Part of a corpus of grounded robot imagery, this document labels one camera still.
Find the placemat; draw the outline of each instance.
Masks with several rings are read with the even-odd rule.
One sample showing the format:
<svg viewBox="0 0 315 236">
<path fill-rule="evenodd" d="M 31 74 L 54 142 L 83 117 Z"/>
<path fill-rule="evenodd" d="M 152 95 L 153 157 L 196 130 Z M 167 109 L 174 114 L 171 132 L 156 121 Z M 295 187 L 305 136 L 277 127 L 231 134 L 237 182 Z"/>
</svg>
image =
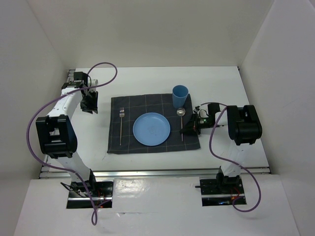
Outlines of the placemat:
<svg viewBox="0 0 315 236">
<path fill-rule="evenodd" d="M 122 145 L 120 145 L 119 109 L 123 107 Z M 192 114 L 191 97 L 188 95 L 184 104 L 186 114 L 183 124 L 186 124 Z M 133 124 L 142 114 L 155 112 L 165 116 L 170 123 L 171 132 L 165 142 L 154 147 L 148 147 L 139 143 L 133 135 Z M 111 98 L 111 120 L 108 138 L 107 153 L 156 153 L 170 151 L 196 150 L 200 148 L 198 135 L 184 135 L 184 141 L 180 134 L 181 118 L 176 114 L 172 104 L 172 94 L 146 94 L 137 96 L 124 96 Z"/>
</svg>

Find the cup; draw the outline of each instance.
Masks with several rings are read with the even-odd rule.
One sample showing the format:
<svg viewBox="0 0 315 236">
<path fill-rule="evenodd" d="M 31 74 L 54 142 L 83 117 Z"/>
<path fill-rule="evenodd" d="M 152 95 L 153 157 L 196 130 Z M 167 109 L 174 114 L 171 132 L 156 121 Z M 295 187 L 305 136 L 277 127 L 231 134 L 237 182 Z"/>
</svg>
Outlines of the cup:
<svg viewBox="0 0 315 236">
<path fill-rule="evenodd" d="M 173 88 L 173 107 L 178 109 L 184 106 L 188 96 L 188 88 L 183 85 L 177 85 Z"/>
</svg>

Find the white table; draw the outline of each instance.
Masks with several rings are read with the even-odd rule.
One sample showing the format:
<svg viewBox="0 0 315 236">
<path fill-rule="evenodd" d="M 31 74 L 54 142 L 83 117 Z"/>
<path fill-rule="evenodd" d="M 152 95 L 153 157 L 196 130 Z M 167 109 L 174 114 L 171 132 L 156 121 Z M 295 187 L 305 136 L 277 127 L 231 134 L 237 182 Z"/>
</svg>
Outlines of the white table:
<svg viewBox="0 0 315 236">
<path fill-rule="evenodd" d="M 232 206 L 202 207 L 200 189 L 194 187 L 198 177 L 116 179 L 113 208 L 98 211 L 96 226 L 92 209 L 65 208 L 62 179 L 32 180 L 15 236 L 298 236 L 279 176 L 256 178 L 262 201 L 250 213 Z M 257 201 L 257 188 L 249 175 L 242 180 L 248 205 L 238 207 L 248 209 Z"/>
<path fill-rule="evenodd" d="M 87 72 L 88 68 L 76 71 Z M 102 84 L 112 78 L 113 68 L 95 68 L 93 79 Z M 192 105 L 203 102 L 221 102 L 244 106 L 248 99 L 236 66 L 223 67 L 142 67 L 118 68 L 118 76 L 111 84 L 98 88 L 98 115 L 84 113 L 77 107 L 72 125 L 78 138 L 78 153 L 93 171 L 118 170 L 173 170 L 173 169 L 216 169 L 221 161 L 209 152 L 211 129 L 201 131 L 201 149 L 181 152 L 150 154 L 107 154 L 108 132 L 111 114 L 111 97 L 149 93 L 171 93 L 175 85 L 188 87 Z M 225 155 L 230 144 L 227 127 L 216 130 L 214 151 Z M 55 160 L 48 162 L 60 166 Z M 261 140 L 253 145 L 245 166 L 250 168 L 269 167 Z"/>
</svg>

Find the fork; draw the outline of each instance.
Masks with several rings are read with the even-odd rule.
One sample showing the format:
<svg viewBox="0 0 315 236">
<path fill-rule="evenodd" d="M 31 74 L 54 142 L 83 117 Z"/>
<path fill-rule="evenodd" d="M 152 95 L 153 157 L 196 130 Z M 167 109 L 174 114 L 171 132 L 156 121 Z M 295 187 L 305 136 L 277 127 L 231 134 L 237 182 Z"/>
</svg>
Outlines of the fork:
<svg viewBox="0 0 315 236">
<path fill-rule="evenodd" d="M 123 131 L 123 117 L 125 116 L 125 110 L 123 107 L 119 110 L 120 117 L 120 145 L 122 145 L 122 131 Z"/>
</svg>

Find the plate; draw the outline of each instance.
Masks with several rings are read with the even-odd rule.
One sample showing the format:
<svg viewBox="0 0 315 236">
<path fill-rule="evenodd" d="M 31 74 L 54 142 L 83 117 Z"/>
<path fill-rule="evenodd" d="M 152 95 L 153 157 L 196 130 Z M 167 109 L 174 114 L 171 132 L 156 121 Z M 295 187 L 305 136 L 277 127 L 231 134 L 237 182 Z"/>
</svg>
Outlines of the plate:
<svg viewBox="0 0 315 236">
<path fill-rule="evenodd" d="M 138 117 L 133 125 L 136 140 L 147 146 L 163 143 L 169 136 L 171 126 L 168 120 L 158 113 L 146 113 Z"/>
</svg>

